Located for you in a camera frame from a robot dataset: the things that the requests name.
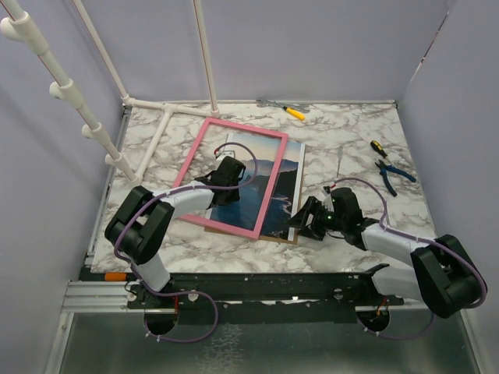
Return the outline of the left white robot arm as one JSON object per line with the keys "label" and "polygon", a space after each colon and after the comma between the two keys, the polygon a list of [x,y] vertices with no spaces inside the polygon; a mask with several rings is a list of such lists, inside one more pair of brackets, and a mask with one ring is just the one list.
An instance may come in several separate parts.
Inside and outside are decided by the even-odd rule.
{"label": "left white robot arm", "polygon": [[238,201],[245,170],[242,162],[227,156],[216,170],[187,185],[158,194],[137,186],[118,208],[104,236],[119,258],[145,281],[145,298],[153,306],[164,307],[172,298],[170,273],[159,255],[170,223],[187,213]]}

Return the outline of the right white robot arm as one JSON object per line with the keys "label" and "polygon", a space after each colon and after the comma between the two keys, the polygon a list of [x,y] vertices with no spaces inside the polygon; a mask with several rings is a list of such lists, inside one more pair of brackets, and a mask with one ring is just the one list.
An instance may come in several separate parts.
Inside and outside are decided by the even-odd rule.
{"label": "right white robot arm", "polygon": [[390,228],[363,215],[355,193],[332,189],[332,208],[311,196],[287,225],[300,236],[321,241],[335,231],[352,246],[378,252],[406,265],[404,269],[382,266],[358,286],[359,298],[375,305],[385,296],[424,302],[441,318],[479,304],[487,286],[459,240],[452,235],[421,238]]}

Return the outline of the seascape photo print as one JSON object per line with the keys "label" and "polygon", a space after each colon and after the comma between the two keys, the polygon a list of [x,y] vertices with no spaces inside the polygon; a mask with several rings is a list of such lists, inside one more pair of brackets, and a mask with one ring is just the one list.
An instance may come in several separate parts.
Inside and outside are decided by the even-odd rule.
{"label": "seascape photo print", "polygon": [[[236,132],[229,134],[227,141],[231,144],[222,149],[234,150],[235,159],[246,166],[241,183],[248,180],[251,183],[239,190],[239,201],[208,210],[205,217],[252,230],[281,140],[249,132]],[[299,209],[305,149],[303,143],[293,140],[287,142],[260,235],[280,238],[296,235],[296,230],[288,227],[286,221]]]}

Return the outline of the clear tester screwdriver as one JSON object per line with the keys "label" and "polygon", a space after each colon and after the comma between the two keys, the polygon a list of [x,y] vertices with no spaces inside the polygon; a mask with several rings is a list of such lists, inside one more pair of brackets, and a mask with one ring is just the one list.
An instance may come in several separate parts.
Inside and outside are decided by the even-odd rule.
{"label": "clear tester screwdriver", "polygon": [[343,158],[343,146],[340,146],[338,148],[338,152],[337,152],[337,169],[336,169],[336,177],[337,178],[339,178],[342,158]]}

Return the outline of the pink picture frame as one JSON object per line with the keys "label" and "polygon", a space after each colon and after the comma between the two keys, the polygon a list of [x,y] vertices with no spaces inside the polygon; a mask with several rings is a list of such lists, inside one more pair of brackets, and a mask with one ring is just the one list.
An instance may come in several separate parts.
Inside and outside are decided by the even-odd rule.
{"label": "pink picture frame", "polygon": [[198,149],[198,147],[201,144],[201,141],[203,140],[203,137],[208,130],[208,127],[210,125],[216,125],[216,126],[221,126],[229,129],[237,129],[241,130],[243,132],[250,132],[253,134],[257,134],[260,136],[267,136],[271,138],[276,138],[280,139],[281,142],[279,144],[279,148],[277,150],[275,160],[274,160],[274,166],[271,169],[271,173],[269,175],[269,181],[267,183],[267,188],[264,193],[264,197],[260,206],[260,210],[254,225],[253,230],[249,229],[243,229],[239,228],[230,224],[224,224],[218,221],[212,221],[208,220],[205,217],[197,216],[197,215],[192,215],[190,212],[193,212],[193,210],[188,210],[186,214],[182,215],[179,217],[181,221],[186,221],[191,224],[197,224],[200,226],[208,227],[208,228],[213,228],[215,230],[223,231],[225,233],[229,233],[232,235],[237,235],[241,236],[244,238],[249,238],[249,239],[258,239],[260,236],[260,231],[264,222],[265,215],[267,213],[268,207],[270,205],[270,200],[274,191],[274,185],[275,182],[277,181],[278,178],[278,172],[279,168],[281,165],[281,160],[283,158],[283,155],[285,153],[285,148],[288,142],[288,135],[283,133],[283,132],[278,132],[270,129],[264,129],[264,128],[259,128],[251,125],[245,125],[245,124],[239,124],[235,122],[229,122],[221,119],[216,119],[216,118],[207,118],[204,120],[200,131],[198,132],[198,135],[196,136],[193,145],[191,149],[189,150],[189,153],[181,166],[179,170],[179,174],[177,175],[172,188],[177,189],[180,186],[180,183],[182,182],[182,179],[186,172],[189,169],[189,166],[191,162],[193,161],[193,158],[195,156],[195,153]]}

